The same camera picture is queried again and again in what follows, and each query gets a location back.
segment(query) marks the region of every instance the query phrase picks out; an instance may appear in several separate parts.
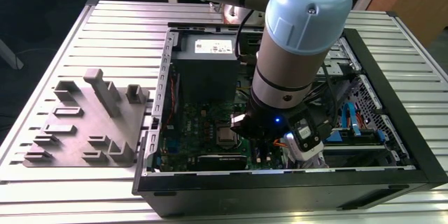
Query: motherboard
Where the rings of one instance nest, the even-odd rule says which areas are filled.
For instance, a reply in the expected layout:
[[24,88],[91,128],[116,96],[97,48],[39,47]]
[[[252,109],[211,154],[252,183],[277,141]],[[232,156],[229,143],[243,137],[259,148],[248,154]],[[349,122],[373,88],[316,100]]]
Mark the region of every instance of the motherboard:
[[179,137],[161,139],[161,172],[208,170],[199,162],[213,163],[213,169],[223,163],[221,170],[281,169],[281,148],[265,150],[231,130],[231,115],[244,111],[244,103],[185,103]]

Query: screw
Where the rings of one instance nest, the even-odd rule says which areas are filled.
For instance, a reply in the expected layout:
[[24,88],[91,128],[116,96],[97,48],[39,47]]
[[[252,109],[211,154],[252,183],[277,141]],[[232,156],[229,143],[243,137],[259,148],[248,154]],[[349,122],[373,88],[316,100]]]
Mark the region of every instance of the screw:
[[292,100],[292,96],[291,96],[291,95],[285,95],[285,96],[283,97],[283,100],[284,100],[285,102],[289,102],[289,101]]

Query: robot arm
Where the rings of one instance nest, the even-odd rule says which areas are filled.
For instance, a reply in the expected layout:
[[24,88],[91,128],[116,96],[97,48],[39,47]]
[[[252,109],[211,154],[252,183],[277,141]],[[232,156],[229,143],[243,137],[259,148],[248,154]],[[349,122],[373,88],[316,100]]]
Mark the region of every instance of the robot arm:
[[[247,113],[232,119],[232,129],[244,137],[291,138],[288,111],[297,111],[309,92],[319,67],[339,39],[352,0],[208,0],[255,10],[265,10],[265,28],[257,52]],[[321,145],[293,135],[303,153]]]

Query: circuit board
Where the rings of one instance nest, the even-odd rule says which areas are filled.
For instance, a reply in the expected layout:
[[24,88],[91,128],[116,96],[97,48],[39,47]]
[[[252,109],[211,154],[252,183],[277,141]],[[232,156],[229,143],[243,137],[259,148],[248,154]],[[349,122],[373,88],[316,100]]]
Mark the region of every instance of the circuit board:
[[245,169],[280,169],[281,150],[272,146],[267,157],[251,140],[236,136],[236,143],[225,148],[217,144],[220,127],[231,125],[231,115],[245,111],[244,103],[185,103],[180,118],[179,136],[164,134],[160,145],[163,172],[187,172],[195,158],[201,155],[235,155],[247,157]]

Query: wooden cabinet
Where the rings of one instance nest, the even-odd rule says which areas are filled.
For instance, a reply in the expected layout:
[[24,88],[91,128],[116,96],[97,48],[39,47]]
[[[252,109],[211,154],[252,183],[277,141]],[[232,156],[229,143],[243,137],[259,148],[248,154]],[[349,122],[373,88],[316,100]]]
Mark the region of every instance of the wooden cabinet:
[[448,0],[372,0],[368,10],[392,10],[428,47],[448,26]]

